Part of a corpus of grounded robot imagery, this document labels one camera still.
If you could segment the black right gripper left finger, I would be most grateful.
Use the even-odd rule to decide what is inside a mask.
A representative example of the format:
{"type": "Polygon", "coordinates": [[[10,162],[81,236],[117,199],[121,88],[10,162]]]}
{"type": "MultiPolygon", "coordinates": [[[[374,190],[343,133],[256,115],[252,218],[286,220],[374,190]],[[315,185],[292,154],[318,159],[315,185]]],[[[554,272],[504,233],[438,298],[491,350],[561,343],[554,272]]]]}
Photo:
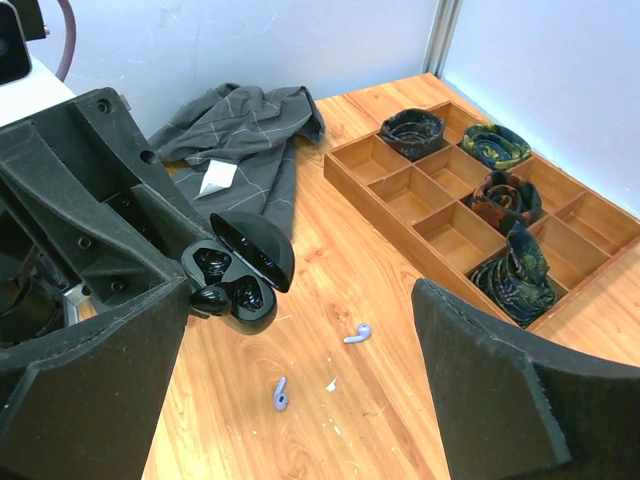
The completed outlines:
{"type": "Polygon", "coordinates": [[[188,311],[173,279],[2,350],[2,478],[140,478],[188,311]]]}

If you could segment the black earbud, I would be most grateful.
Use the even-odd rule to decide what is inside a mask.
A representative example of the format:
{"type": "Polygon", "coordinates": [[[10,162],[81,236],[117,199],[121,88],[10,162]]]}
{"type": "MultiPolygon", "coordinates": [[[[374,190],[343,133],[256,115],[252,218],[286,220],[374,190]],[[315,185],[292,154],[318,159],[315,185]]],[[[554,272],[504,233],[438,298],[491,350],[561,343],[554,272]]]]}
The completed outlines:
{"type": "Polygon", "coordinates": [[[190,305],[194,314],[202,318],[225,316],[231,310],[231,300],[226,291],[213,285],[207,285],[193,292],[190,296],[190,305]]]}

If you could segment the black earbud charging case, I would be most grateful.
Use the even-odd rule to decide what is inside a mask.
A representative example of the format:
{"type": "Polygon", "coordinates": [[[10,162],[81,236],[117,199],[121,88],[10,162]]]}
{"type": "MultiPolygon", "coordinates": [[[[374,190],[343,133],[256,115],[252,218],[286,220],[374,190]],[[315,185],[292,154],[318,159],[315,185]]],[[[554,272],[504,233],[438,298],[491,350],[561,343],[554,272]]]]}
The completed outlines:
{"type": "Polygon", "coordinates": [[[213,236],[195,241],[181,256],[190,296],[207,285],[223,288],[230,313],[207,318],[216,317],[244,335],[259,334],[275,319],[276,294],[291,288],[291,241],[276,224],[252,213],[213,213],[210,222],[213,236]]]}

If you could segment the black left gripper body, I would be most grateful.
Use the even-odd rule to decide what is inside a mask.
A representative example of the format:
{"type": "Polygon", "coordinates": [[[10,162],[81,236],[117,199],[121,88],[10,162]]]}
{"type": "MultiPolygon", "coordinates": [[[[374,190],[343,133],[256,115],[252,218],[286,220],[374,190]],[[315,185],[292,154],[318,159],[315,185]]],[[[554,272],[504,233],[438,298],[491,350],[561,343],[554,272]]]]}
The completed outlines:
{"type": "Polygon", "coordinates": [[[96,89],[1,130],[1,236],[48,258],[117,322],[180,343],[184,251],[211,229],[178,190],[120,95],[96,89]]]}

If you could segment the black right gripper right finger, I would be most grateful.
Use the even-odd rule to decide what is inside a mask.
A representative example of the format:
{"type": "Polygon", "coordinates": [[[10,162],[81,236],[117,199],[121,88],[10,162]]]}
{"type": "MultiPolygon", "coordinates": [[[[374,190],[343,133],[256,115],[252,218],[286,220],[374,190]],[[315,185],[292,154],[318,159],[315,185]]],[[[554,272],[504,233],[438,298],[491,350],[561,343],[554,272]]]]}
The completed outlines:
{"type": "Polygon", "coordinates": [[[635,479],[639,370],[561,346],[421,278],[412,294],[454,479],[635,479]]]}

